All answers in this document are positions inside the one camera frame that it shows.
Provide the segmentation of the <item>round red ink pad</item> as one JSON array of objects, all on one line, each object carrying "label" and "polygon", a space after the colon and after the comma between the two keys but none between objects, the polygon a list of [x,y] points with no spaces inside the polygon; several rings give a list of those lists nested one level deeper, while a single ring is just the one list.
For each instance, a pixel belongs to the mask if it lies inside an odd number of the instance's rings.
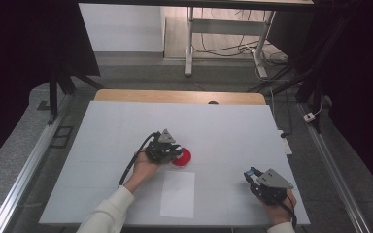
[{"label": "round red ink pad", "polygon": [[190,161],[190,151],[187,148],[183,148],[182,153],[171,162],[171,165],[177,168],[183,168],[186,167]]}]

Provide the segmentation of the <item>white metal desk frame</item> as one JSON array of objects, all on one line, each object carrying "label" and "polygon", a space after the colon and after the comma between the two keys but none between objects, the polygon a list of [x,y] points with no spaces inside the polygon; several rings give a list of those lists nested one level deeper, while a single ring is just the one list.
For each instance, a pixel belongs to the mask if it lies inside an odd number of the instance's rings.
[{"label": "white metal desk frame", "polygon": [[255,49],[250,49],[250,54],[253,57],[258,76],[261,79],[266,79],[267,73],[261,54],[274,15],[274,11],[266,11],[263,21],[197,18],[194,16],[194,8],[188,7],[185,76],[190,77],[192,74],[192,38],[194,34],[199,33],[258,37],[257,46]]}]

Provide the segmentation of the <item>aluminium floor rail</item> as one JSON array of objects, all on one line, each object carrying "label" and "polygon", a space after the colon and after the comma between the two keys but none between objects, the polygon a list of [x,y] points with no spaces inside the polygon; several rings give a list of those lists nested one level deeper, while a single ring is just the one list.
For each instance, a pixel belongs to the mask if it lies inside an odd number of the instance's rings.
[{"label": "aluminium floor rail", "polygon": [[60,101],[57,117],[52,123],[48,123],[45,126],[40,138],[35,144],[35,147],[28,156],[24,166],[17,176],[17,179],[15,180],[8,195],[0,206],[0,233],[4,233],[5,229],[9,225],[16,211],[18,203],[20,202],[25,190],[32,180],[34,173],[39,167],[41,160],[45,152],[47,151],[58,126],[64,119],[72,102],[72,95],[65,95]]},{"label": "aluminium floor rail", "polygon": [[356,233],[371,233],[370,227],[360,209],[355,197],[350,192],[345,179],[338,168],[329,147],[326,144],[321,133],[318,133],[312,123],[306,122],[308,131],[316,145],[316,148],[322,158],[322,162],[326,168],[328,175],[330,176],[333,185],[338,193],[338,196],[344,204],[345,210],[350,218],[350,221],[356,231]]}]

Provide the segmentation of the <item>person's left hand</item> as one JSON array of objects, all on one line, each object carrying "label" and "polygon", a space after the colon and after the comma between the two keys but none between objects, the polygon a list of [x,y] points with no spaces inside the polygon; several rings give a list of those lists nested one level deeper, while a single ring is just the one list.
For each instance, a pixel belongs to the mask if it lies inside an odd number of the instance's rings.
[{"label": "person's left hand", "polygon": [[144,152],[140,152],[135,164],[131,178],[126,187],[135,192],[144,182],[151,178],[159,169],[158,164],[151,163]]}]

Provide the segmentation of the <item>person's right hand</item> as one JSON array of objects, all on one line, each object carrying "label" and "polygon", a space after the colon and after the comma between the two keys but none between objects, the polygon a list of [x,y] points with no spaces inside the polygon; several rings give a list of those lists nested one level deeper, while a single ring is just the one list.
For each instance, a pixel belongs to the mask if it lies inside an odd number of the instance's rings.
[{"label": "person's right hand", "polygon": [[292,214],[296,206],[296,198],[290,189],[287,190],[287,198],[282,202],[288,209],[280,205],[266,205],[262,204],[272,226],[283,222],[291,222]]}]

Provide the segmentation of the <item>black metal stand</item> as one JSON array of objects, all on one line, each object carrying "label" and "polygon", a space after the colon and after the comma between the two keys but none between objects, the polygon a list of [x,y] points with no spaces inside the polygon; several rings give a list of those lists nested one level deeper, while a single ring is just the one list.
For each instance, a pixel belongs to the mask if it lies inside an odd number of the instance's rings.
[{"label": "black metal stand", "polygon": [[288,90],[297,84],[301,84],[297,93],[295,94],[295,100],[297,103],[306,103],[307,100],[313,96],[313,105],[311,112],[315,115],[315,120],[310,123],[313,128],[321,133],[320,128],[320,112],[322,110],[322,79],[319,77],[319,72],[324,62],[323,57],[318,57],[302,74],[298,74],[293,80],[280,85],[276,88],[272,88],[269,92],[264,93],[265,96],[272,97],[273,95],[279,94],[283,91]]},{"label": "black metal stand", "polygon": [[76,87],[72,81],[73,77],[96,90],[104,88],[101,83],[91,78],[91,73],[85,72],[83,68],[79,68],[77,65],[68,62],[55,62],[54,64],[46,65],[40,69],[39,74],[44,81],[49,83],[50,117],[48,125],[54,124],[58,119],[58,90],[61,89],[65,95],[72,95],[75,93]]}]

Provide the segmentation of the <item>white paper sheet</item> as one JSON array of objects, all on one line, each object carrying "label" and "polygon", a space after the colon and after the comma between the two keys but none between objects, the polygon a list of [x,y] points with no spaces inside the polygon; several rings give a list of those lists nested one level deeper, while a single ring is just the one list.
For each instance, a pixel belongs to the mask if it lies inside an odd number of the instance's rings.
[{"label": "white paper sheet", "polygon": [[195,174],[166,171],[161,194],[160,215],[193,218]]}]

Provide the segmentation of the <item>black curtain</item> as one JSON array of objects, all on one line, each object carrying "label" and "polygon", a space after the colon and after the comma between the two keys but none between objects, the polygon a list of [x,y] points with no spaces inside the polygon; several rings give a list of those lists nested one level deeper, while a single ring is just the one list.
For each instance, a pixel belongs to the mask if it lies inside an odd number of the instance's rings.
[{"label": "black curtain", "polygon": [[311,67],[336,21],[348,22],[317,71],[329,117],[373,175],[373,0],[313,0],[316,12],[278,12],[268,40],[297,71]]},{"label": "black curtain", "polygon": [[79,0],[0,0],[0,149],[30,91],[61,72],[100,74]]}]

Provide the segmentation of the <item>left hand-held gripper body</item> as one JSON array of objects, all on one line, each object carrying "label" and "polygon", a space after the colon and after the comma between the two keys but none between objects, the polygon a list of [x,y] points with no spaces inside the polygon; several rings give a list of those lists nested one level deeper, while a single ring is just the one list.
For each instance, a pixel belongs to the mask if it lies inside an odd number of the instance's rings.
[{"label": "left hand-held gripper body", "polygon": [[176,151],[170,151],[171,146],[176,145],[176,140],[167,129],[162,132],[153,133],[153,140],[145,148],[145,153],[150,162],[155,164],[166,164],[172,161],[171,154],[177,154]]}]

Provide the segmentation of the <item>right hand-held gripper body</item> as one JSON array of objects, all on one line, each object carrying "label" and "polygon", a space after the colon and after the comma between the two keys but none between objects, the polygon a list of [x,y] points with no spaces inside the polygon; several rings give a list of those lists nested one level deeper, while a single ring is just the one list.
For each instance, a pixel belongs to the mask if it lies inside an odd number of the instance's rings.
[{"label": "right hand-held gripper body", "polygon": [[287,190],[294,185],[278,174],[274,169],[268,169],[263,175],[252,175],[255,188],[250,188],[252,194],[266,205],[278,205],[287,198]]}]

